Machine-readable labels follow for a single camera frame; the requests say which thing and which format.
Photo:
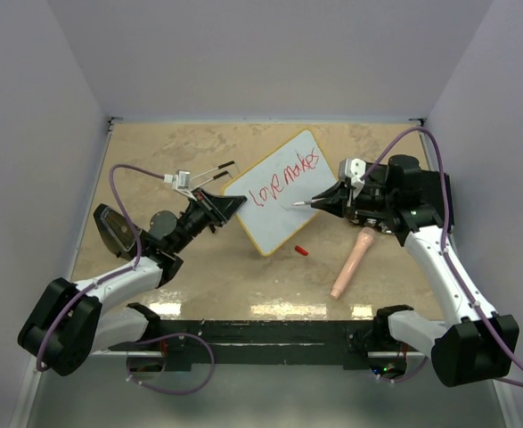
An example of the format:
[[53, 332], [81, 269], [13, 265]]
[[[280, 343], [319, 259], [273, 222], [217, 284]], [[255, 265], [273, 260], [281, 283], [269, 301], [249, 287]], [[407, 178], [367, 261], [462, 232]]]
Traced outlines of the red marker cap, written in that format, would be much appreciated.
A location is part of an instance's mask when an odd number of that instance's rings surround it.
[[297, 253], [299, 253], [300, 255], [304, 256], [304, 257], [306, 257], [306, 256], [308, 255], [308, 251], [305, 250], [304, 248], [302, 248], [302, 247], [299, 246], [299, 245], [296, 245], [296, 246], [295, 246], [295, 251], [296, 251]]

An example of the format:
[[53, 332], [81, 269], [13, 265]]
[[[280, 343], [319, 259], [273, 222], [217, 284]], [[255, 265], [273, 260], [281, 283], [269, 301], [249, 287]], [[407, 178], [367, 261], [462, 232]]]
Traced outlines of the wire whiteboard stand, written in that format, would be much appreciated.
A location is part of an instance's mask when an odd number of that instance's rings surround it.
[[230, 168], [237, 167], [234, 160], [217, 165], [216, 167], [191, 177], [191, 188], [203, 187], [219, 178], [228, 176], [233, 177]]

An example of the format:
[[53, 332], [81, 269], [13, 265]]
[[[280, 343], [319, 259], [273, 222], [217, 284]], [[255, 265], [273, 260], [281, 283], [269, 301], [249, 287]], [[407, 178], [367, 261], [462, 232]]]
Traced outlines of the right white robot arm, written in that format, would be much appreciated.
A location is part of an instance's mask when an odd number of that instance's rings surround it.
[[519, 326], [484, 298], [444, 236], [453, 223], [451, 194], [441, 187], [447, 182], [447, 176], [422, 169], [409, 155], [394, 155], [378, 166], [345, 159], [338, 182], [309, 204], [349, 221], [385, 226], [413, 257], [445, 323], [437, 325], [406, 305], [382, 308], [363, 348], [393, 350], [405, 343], [431, 361], [443, 385], [454, 387], [506, 376]]

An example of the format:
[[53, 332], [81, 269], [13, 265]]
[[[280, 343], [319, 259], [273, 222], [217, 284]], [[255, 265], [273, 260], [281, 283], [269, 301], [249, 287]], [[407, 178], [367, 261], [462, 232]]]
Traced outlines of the yellow framed whiteboard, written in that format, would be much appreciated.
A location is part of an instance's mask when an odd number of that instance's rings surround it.
[[257, 251], [267, 257], [316, 215], [316, 210], [296, 203], [336, 182], [315, 136], [304, 129], [226, 184], [222, 195], [246, 198], [237, 219]]

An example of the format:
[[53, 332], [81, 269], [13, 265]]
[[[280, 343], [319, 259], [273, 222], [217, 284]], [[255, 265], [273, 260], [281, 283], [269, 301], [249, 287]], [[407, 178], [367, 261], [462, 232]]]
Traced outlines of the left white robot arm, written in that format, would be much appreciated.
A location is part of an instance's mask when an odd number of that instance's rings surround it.
[[155, 213], [148, 230], [99, 205], [94, 220], [106, 248], [126, 265], [72, 283], [50, 282], [21, 328], [17, 343], [44, 369], [70, 375], [94, 352], [123, 342], [141, 350], [160, 339], [159, 316], [133, 303], [135, 296], [171, 281], [183, 265], [180, 252], [203, 230], [224, 226], [247, 201], [198, 188], [186, 209]]

